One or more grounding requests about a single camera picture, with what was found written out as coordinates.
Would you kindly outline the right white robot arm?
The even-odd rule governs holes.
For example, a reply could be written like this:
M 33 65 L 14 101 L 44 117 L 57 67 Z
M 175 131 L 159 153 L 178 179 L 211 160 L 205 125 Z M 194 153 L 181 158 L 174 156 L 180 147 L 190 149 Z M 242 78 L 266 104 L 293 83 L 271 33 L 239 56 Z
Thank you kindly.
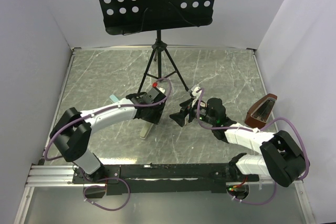
M 211 125 L 216 139 L 256 152 L 256 155 L 241 153 L 232 158 L 229 175 L 233 180 L 241 181 L 247 175 L 269 176 L 278 185 L 288 187 L 306 172 L 304 153 L 288 132 L 263 132 L 243 127 L 226 115 L 219 98 L 207 102 L 189 99 L 180 107 L 179 112 L 170 115 L 179 126 L 199 119 Z

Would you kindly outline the light blue stapler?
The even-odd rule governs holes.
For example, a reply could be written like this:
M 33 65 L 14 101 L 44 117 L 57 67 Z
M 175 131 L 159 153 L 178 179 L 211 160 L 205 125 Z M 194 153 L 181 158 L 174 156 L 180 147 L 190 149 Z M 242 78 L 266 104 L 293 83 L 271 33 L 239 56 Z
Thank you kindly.
M 116 97 L 114 94 L 110 95 L 109 98 L 113 104 L 118 103 L 120 101 L 119 98 Z

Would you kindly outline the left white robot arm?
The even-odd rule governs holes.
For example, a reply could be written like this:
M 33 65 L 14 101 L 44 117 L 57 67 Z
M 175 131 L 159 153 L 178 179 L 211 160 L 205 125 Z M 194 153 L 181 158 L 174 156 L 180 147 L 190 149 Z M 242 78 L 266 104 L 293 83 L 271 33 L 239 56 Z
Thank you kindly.
M 85 172 L 92 183 L 103 179 L 104 167 L 88 150 L 91 136 L 119 122 L 142 119 L 158 124 L 165 106 L 165 90 L 152 87 L 148 92 L 134 93 L 110 105 L 78 111 L 67 109 L 53 128 L 50 139 L 67 162 L 73 162 Z

